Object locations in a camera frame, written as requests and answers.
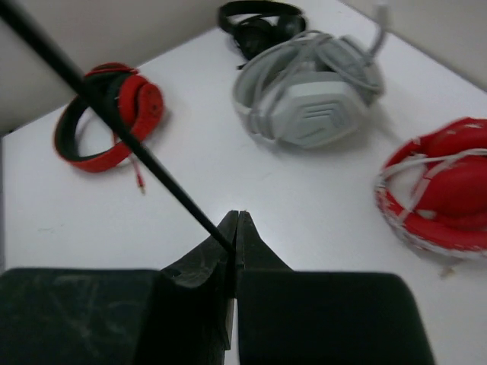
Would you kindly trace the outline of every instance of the headphones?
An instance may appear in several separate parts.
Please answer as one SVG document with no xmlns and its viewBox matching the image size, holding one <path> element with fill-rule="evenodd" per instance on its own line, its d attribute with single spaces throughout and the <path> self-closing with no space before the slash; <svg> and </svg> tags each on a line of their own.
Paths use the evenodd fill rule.
<svg viewBox="0 0 487 365">
<path fill-rule="evenodd" d="M 384 43 L 387 18 L 387 6 L 379 5 L 380 30 L 369 50 L 351 36 L 309 30 L 250 60 L 232 93 L 247 130 L 303 148 L 356 130 L 384 93 L 374 57 Z"/>
<path fill-rule="evenodd" d="M 121 63 L 107 63 L 93 68 L 84 80 L 105 95 L 108 105 L 117 108 L 120 118 L 139 141 L 143 141 L 161 120 L 164 112 L 162 94 L 156 85 L 138 75 L 136 69 Z M 115 167 L 131 151 L 119 141 L 108 151 L 80 156 L 75 133 L 87 107 L 80 97 L 66 107 L 54 132 L 54 146 L 59 156 L 71 165 L 98 173 Z"/>
<path fill-rule="evenodd" d="M 405 208 L 387 185 L 418 165 L 426 170 Z M 405 243 L 459 259 L 487 258 L 487 119 L 461 119 L 405 144 L 385 163 L 374 192 Z"/>
<path fill-rule="evenodd" d="M 258 14 L 239 23 L 230 17 L 242 14 Z M 278 17 L 276 25 L 264 17 Z M 279 2 L 239 1 L 229 2 L 218 10 L 218 26 L 232 35 L 238 49 L 247 60 L 276 44 L 290 40 L 306 29 L 303 12 L 295 6 Z"/>
</svg>

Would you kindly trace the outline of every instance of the headset microphone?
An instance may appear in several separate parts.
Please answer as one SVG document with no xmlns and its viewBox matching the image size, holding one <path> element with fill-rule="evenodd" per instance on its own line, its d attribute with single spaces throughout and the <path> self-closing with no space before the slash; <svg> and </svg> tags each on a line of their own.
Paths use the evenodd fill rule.
<svg viewBox="0 0 487 365">
<path fill-rule="evenodd" d="M 384 93 L 374 59 L 388 22 L 387 5 L 378 5 L 379 31 L 370 49 L 352 36 L 307 30 L 251 59 L 233 89 L 234 108 L 247 130 L 303 148 L 355 131 Z"/>
</svg>

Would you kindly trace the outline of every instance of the red and white headphones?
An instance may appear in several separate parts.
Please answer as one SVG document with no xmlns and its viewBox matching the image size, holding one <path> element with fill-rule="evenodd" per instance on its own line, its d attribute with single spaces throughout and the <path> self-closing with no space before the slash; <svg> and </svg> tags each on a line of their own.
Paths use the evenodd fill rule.
<svg viewBox="0 0 487 365">
<path fill-rule="evenodd" d="M 405 208 L 387 185 L 418 165 L 426 171 Z M 487 119 L 461 119 L 405 144 L 384 164 L 374 191 L 402 241 L 459 259 L 487 259 Z"/>
</svg>

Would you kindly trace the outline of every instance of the gray wall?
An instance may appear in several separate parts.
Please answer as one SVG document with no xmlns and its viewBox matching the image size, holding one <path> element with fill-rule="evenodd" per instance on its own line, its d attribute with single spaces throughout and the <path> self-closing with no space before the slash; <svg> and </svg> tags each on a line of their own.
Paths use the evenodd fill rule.
<svg viewBox="0 0 487 365">
<path fill-rule="evenodd" d="M 377 0 L 342 0 L 367 15 Z M 487 90 L 487 0 L 388 0 L 393 32 Z"/>
<path fill-rule="evenodd" d="M 86 71 L 103 62 L 137 65 L 149 60 L 213 26 L 216 8 L 225 1 L 18 3 Z M 71 96 L 71 91 L 0 21 L 0 133 L 61 106 Z"/>
</svg>

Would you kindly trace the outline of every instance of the red headphones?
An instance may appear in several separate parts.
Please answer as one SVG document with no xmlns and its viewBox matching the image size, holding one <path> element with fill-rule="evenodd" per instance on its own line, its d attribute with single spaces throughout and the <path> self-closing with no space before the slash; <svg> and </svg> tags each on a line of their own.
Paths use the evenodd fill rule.
<svg viewBox="0 0 487 365">
<path fill-rule="evenodd" d="M 426 165 L 404 208 L 392 175 Z M 400 239 L 461 259 L 487 258 L 487 119 L 465 118 L 402 146 L 375 186 L 377 206 Z"/>
<path fill-rule="evenodd" d="M 88 72 L 84 79 L 105 95 L 109 105 L 118 109 L 131 133 L 143 141 L 157 126 L 164 112 L 164 101 L 158 87 L 137 75 L 138 71 L 121 63 L 107 63 Z M 109 149 L 91 156 L 80 156 L 75 141 L 76 127 L 88 105 L 76 97 L 59 118 L 54 133 L 54 146 L 59 156 L 71 165 L 90 173 L 115 167 L 131 151 L 118 142 Z"/>
</svg>

